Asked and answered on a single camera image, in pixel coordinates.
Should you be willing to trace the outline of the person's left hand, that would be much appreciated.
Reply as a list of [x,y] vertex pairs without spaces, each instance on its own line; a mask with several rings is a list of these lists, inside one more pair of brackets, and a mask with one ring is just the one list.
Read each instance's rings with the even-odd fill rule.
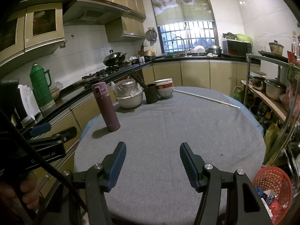
[[[27,179],[20,184],[22,201],[28,209],[36,209],[39,206],[39,188],[37,184],[38,178],[35,171],[31,171]],[[1,200],[9,207],[12,207],[13,199],[17,195],[15,190],[8,184],[1,183]]]

